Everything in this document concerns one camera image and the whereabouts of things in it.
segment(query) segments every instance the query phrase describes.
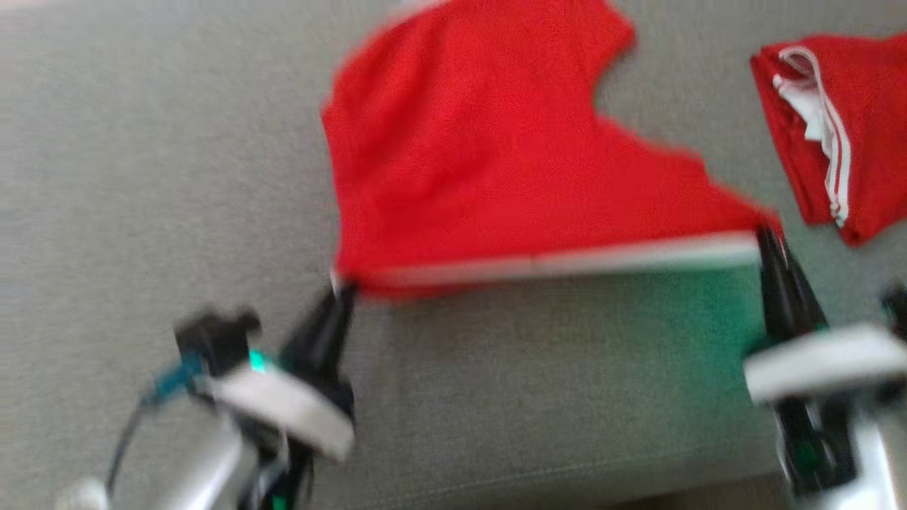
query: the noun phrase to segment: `red cloth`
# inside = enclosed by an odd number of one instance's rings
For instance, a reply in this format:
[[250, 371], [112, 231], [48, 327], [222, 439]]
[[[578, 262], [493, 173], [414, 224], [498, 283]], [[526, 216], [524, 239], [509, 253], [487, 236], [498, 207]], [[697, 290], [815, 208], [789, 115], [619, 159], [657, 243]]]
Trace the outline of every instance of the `red cloth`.
[[337, 271], [385, 270], [752, 230], [769, 214], [592, 106], [633, 27], [601, 0], [450, 0], [390, 26], [322, 112]]
[[[907, 218], [907, 34], [811, 36], [767, 46], [751, 66], [807, 223], [837, 221], [844, 241], [858, 246]], [[806, 123], [776, 89], [781, 82], [821, 91], [837, 139], [832, 157], [804, 139]]]

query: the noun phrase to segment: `folded red shirt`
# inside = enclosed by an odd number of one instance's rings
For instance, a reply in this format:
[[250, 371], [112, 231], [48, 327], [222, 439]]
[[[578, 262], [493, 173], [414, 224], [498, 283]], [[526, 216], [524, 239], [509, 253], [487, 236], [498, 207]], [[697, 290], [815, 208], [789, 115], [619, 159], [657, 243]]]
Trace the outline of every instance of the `folded red shirt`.
[[858, 246], [907, 218], [907, 34], [816, 35], [751, 64], [807, 223], [836, 221]]

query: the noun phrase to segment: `white trim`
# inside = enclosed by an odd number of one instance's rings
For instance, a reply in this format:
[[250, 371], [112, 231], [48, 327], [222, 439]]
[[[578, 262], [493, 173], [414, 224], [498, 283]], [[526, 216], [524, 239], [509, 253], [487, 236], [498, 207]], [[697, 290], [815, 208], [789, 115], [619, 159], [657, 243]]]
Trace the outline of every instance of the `white trim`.
[[618, 247], [387, 270], [372, 278], [390, 287], [434, 287], [642, 270], [713, 270], [756, 265], [752, 231], [733, 231]]
[[[807, 73], [803, 67], [792, 57], [801, 56], [812, 65], [812, 73]], [[832, 216], [843, 227], [847, 222], [850, 214], [850, 170], [851, 170], [851, 144], [847, 136], [847, 130], [844, 128], [844, 122], [841, 115], [828, 94], [822, 83], [822, 71], [819, 67], [819, 59], [815, 54], [805, 46], [789, 46], [778, 54], [778, 58], [803, 73], [812, 75], [815, 83], [819, 87], [819, 94], [822, 96], [822, 102], [827, 112], [826, 120], [830, 121], [835, 137], [832, 139], [832, 156], [828, 165], [828, 173], [825, 175], [825, 189], [828, 192], [828, 199], [832, 203]]]

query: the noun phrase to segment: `gray couch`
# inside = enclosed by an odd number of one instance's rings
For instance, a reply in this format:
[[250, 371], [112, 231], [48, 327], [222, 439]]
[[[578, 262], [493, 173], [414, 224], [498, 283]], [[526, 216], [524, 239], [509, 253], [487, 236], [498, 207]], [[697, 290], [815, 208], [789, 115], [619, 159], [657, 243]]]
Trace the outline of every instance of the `gray couch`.
[[[103, 472], [137, 391], [176, 355], [175, 319], [249, 303], [273, 348], [325, 283], [336, 208], [318, 106], [389, 3], [0, 7], [13, 28], [4, 508], [47, 508]], [[615, 3], [639, 42], [599, 108], [777, 208], [833, 321], [878, 318], [878, 291], [907, 276], [907, 227], [850, 250], [804, 226], [747, 57], [820, 30], [888, 34], [907, 4]], [[758, 291], [747, 268], [366, 303], [346, 357], [358, 444], [346, 466], [318, 465], [315, 508], [582, 507], [774, 469], [739, 365]], [[149, 420], [123, 498], [153, 496], [206, 419], [181, 403]]]

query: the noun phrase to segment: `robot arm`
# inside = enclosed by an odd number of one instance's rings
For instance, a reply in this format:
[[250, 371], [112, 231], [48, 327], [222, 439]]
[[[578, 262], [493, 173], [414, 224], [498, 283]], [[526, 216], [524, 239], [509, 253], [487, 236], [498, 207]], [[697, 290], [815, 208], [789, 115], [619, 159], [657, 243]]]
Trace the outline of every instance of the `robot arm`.
[[907, 509], [907, 291], [895, 325], [829, 329], [788, 247], [760, 232], [768, 341], [746, 359], [750, 396], [775, 414], [798, 510]]

